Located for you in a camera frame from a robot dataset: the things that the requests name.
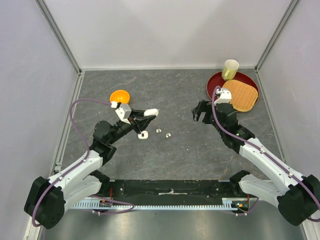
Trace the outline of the white oval case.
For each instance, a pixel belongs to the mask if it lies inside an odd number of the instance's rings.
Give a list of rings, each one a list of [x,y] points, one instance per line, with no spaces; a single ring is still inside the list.
[[[157,108],[151,108],[144,111],[143,116],[149,117],[149,116],[158,116],[159,110]]]

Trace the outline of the dark red round tray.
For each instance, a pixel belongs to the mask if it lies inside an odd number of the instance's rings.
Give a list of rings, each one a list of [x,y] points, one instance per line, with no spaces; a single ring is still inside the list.
[[[240,82],[243,82],[245,84],[248,84],[252,87],[254,87],[258,91],[258,100],[259,100],[259,89],[257,84],[247,75],[245,75],[242,72],[237,72],[233,80],[238,80]],[[212,98],[213,90],[216,86],[220,86],[223,88],[223,85],[225,84],[225,80],[222,78],[222,72],[215,73],[207,82],[206,90],[207,94],[209,95],[209,98]]]

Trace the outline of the orange plastic bowl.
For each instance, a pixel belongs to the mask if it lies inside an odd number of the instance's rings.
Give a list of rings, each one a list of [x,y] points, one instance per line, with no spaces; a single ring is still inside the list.
[[[130,102],[130,99],[131,99],[130,94],[123,89],[114,91],[109,97],[109,101],[111,104],[114,104],[114,103],[128,104]]]

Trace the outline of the woven bamboo mat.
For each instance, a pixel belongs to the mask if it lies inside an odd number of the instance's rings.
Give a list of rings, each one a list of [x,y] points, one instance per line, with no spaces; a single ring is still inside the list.
[[[253,86],[239,80],[228,80],[222,87],[231,92],[230,103],[238,112],[249,112],[259,98],[259,93]]]

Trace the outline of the pale yellow mug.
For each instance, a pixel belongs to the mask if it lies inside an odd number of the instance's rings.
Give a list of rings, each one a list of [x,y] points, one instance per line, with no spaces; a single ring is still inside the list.
[[[224,62],[221,77],[225,81],[233,80],[240,64],[234,59],[228,59]]]

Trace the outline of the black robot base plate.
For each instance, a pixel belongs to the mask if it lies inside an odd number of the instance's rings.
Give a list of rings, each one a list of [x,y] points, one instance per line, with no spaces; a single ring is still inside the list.
[[[110,180],[97,194],[134,205],[219,204],[223,198],[247,199],[234,184],[219,180]]]

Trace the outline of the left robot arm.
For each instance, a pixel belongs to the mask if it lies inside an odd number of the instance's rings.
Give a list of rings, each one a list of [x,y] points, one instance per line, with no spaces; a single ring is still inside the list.
[[[140,140],[147,139],[146,128],[159,114],[156,108],[135,110],[127,104],[115,112],[119,121],[115,124],[99,121],[94,127],[92,144],[78,160],[49,178],[39,176],[33,181],[24,211],[34,227],[51,229],[79,201],[95,194],[106,196],[110,179],[98,169],[113,157],[117,150],[113,144],[130,131],[135,131]]]

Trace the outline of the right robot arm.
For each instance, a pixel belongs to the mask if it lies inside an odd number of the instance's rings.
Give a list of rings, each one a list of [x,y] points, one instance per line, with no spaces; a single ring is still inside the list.
[[[229,191],[235,197],[244,193],[275,206],[290,224],[298,226],[306,220],[318,223],[312,215],[320,210],[320,181],[305,176],[286,165],[270,152],[255,135],[238,123],[237,113],[230,103],[200,100],[192,110],[193,120],[204,113],[203,123],[215,127],[223,143],[249,160],[268,180],[261,180],[246,170],[230,178]]]

